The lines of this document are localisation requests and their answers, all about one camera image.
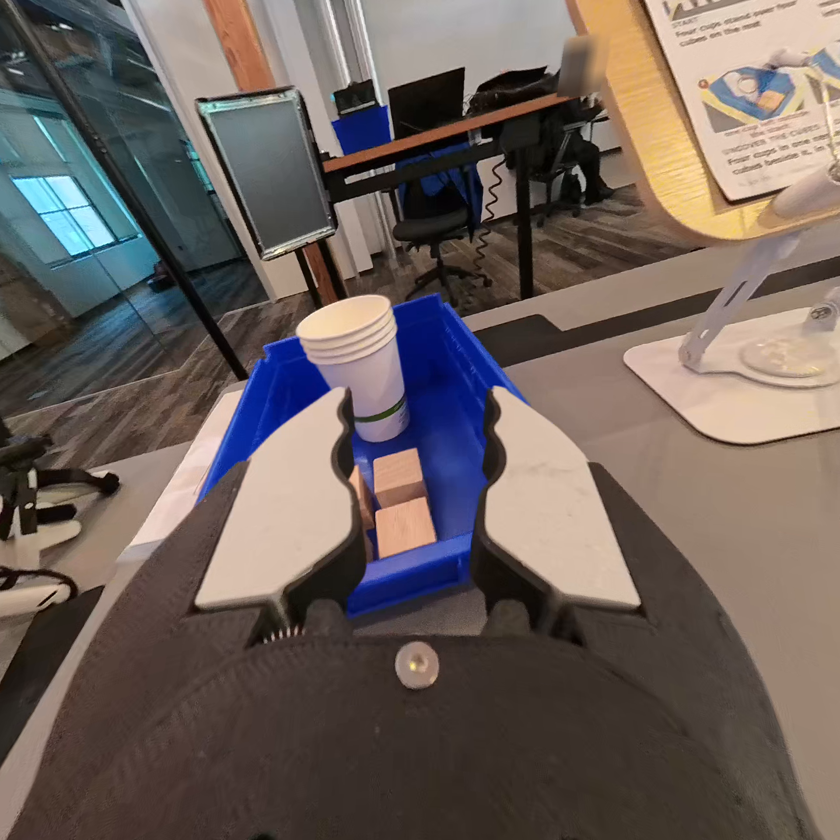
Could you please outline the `office chair with black coat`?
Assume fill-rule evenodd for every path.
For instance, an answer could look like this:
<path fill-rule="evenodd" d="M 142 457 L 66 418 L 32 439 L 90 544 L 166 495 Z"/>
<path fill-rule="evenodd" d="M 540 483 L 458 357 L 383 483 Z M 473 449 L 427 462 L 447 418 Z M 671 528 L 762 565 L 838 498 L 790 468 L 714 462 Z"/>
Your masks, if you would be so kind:
<path fill-rule="evenodd" d="M 580 106 L 568 100 L 541 116 L 539 142 L 524 151 L 528 179 L 545 187 L 538 228 L 558 211 L 570 212 L 573 217 L 581 213 L 583 186 L 575 173 L 579 162 L 574 147 L 583 139 L 583 124 Z"/>

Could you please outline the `black and white device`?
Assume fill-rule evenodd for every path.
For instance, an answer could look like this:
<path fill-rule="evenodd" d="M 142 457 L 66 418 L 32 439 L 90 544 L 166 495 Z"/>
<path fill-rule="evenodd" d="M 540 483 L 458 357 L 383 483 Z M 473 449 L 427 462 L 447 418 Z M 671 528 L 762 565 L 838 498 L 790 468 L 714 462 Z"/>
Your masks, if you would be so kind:
<path fill-rule="evenodd" d="M 43 565 L 42 555 L 81 535 L 76 502 L 108 498 L 121 487 L 110 471 L 39 464 L 49 435 L 13 434 L 1 421 L 1 619 L 21 620 L 75 600 L 78 584 Z"/>

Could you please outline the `white paper cup green stripe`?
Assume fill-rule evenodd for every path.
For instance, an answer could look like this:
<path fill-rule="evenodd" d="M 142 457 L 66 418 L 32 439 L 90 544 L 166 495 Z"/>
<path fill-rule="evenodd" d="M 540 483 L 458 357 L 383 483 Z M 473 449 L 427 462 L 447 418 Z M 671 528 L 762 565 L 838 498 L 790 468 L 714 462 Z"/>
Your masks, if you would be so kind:
<path fill-rule="evenodd" d="M 410 421 L 396 326 L 357 350 L 307 353 L 329 388 L 347 388 L 355 433 L 365 442 L 384 443 Z"/>

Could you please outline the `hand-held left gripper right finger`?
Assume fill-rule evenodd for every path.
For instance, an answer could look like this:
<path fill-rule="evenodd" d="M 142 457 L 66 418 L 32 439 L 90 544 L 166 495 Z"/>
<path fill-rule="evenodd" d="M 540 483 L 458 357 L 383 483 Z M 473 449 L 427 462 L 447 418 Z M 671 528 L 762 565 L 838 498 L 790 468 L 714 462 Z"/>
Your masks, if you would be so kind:
<path fill-rule="evenodd" d="M 487 616 L 500 604 L 551 633 L 573 607 L 632 615 L 642 599 L 592 465 L 571 438 L 502 386 L 489 389 L 469 555 Z"/>

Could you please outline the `small black monitor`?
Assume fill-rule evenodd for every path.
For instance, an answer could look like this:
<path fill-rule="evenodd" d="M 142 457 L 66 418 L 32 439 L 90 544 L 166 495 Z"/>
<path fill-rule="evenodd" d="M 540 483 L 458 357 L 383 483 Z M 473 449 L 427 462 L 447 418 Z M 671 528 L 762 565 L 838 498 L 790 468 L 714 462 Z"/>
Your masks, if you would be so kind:
<path fill-rule="evenodd" d="M 351 82 L 347 87 L 336 90 L 332 94 L 332 102 L 340 119 L 380 106 L 372 79 Z"/>

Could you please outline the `wooden cube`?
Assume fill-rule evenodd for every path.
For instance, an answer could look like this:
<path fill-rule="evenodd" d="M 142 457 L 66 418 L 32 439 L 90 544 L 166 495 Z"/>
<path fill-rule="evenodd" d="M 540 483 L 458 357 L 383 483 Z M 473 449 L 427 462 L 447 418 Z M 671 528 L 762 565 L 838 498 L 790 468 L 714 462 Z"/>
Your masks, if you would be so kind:
<path fill-rule="evenodd" d="M 359 465 L 353 466 L 350 484 L 358 501 L 363 528 L 365 531 L 373 530 L 375 528 L 375 504 Z"/>
<path fill-rule="evenodd" d="M 374 523 L 380 560 L 438 540 L 425 496 L 381 508 L 375 513 Z"/>
<path fill-rule="evenodd" d="M 418 498 L 427 499 L 427 486 L 417 448 L 375 458 L 374 495 L 382 509 Z"/>

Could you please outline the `blue plastic bin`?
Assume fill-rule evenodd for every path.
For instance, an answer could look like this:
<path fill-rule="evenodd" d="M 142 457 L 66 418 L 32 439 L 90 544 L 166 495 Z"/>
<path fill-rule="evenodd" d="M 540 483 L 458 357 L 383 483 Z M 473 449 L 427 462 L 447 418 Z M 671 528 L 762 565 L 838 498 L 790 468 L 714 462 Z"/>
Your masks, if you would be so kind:
<path fill-rule="evenodd" d="M 469 580 L 469 551 L 480 492 L 487 393 L 516 386 L 440 296 L 395 306 L 397 346 L 406 385 L 408 428 L 373 444 L 353 436 L 353 458 L 373 489 L 376 458 L 416 448 L 437 542 L 367 566 L 348 602 L 351 617 L 377 612 Z M 328 390 L 295 337 L 264 347 L 211 464 L 198 500 L 280 425 Z"/>

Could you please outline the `window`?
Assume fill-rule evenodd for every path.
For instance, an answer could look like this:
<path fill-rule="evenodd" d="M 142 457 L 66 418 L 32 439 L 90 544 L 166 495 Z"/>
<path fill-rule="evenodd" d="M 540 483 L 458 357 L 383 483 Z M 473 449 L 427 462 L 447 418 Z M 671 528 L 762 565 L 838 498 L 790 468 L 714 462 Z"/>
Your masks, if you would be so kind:
<path fill-rule="evenodd" d="M 71 175 L 12 176 L 3 210 L 15 233 L 48 266 L 96 254 L 140 236 L 118 211 L 110 223 Z"/>

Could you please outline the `framed grey sign board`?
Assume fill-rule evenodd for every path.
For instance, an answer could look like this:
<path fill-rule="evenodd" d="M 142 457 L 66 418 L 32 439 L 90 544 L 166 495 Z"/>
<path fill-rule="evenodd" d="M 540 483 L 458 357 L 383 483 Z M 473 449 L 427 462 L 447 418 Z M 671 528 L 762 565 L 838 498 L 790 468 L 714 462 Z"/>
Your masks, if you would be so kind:
<path fill-rule="evenodd" d="M 295 256 L 316 308 L 346 299 L 326 245 L 339 218 L 301 92 L 197 98 L 195 109 L 260 261 Z"/>

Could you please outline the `grey desk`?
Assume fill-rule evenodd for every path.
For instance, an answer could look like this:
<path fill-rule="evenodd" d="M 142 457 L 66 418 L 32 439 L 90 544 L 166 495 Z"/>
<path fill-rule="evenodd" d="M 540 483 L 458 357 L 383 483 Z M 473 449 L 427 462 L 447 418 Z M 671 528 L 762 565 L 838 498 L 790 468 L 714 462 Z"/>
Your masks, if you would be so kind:
<path fill-rule="evenodd" d="M 237 465 L 91 640 L 9 838 L 838 838 L 838 432 L 714 444 L 597 343 L 526 397 L 589 457 L 642 605 L 257 641 L 192 606 Z"/>

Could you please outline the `wooden-edged office desk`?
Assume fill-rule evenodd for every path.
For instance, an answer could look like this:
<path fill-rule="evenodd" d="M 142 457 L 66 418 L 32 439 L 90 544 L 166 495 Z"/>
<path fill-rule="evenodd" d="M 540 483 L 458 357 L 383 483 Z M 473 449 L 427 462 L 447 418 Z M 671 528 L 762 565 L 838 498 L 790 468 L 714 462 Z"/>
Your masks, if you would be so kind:
<path fill-rule="evenodd" d="M 333 204 L 400 184 L 512 154 L 516 175 L 519 296 L 533 297 L 531 193 L 524 151 L 539 141 L 539 115 L 571 98 L 552 93 L 461 119 L 401 140 L 322 163 L 322 181 Z"/>

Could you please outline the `black bag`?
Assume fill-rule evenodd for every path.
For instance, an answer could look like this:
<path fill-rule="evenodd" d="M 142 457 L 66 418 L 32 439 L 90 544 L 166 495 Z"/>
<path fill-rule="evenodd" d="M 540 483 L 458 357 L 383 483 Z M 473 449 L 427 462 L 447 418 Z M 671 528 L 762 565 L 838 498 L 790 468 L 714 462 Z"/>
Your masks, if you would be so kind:
<path fill-rule="evenodd" d="M 547 67 L 507 70 L 479 84 L 469 99 L 467 117 L 516 106 L 522 102 L 556 93 L 560 72 Z"/>

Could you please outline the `small blue storage bin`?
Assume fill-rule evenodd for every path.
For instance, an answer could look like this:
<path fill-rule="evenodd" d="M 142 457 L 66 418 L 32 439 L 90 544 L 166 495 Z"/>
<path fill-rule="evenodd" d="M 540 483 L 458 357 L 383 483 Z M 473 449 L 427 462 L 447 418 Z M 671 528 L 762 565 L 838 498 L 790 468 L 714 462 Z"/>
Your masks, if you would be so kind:
<path fill-rule="evenodd" d="M 375 105 L 341 115 L 332 121 L 332 129 L 343 155 L 367 151 L 393 140 L 387 105 Z"/>

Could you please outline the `wooden document stand white base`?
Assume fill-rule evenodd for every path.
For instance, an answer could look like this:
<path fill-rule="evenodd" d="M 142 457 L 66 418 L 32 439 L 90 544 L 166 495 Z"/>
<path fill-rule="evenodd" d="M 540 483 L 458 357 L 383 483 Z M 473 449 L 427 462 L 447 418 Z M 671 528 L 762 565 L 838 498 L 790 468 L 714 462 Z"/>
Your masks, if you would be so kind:
<path fill-rule="evenodd" d="M 567 4 L 578 34 L 592 37 L 605 55 L 605 104 L 646 208 L 679 233 L 727 246 L 740 258 L 690 331 L 633 346 L 623 356 L 626 368 L 672 413 L 721 444 L 765 445 L 838 431 L 838 382 L 813 377 L 796 384 L 742 361 L 750 343 L 800 335 L 810 309 L 740 320 L 779 264 L 810 244 L 817 224 L 837 221 L 838 210 L 784 219 L 771 198 L 727 205 L 701 158 L 648 14 L 628 1 Z"/>

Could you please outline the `black laptop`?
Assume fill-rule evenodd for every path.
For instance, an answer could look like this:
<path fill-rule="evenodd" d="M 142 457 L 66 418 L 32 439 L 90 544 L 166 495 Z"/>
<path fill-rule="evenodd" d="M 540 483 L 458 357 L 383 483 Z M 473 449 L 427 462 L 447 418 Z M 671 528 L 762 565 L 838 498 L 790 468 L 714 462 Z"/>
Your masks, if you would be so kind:
<path fill-rule="evenodd" d="M 404 140 L 461 120 L 465 81 L 466 69 L 459 67 L 390 88 L 393 139 Z"/>

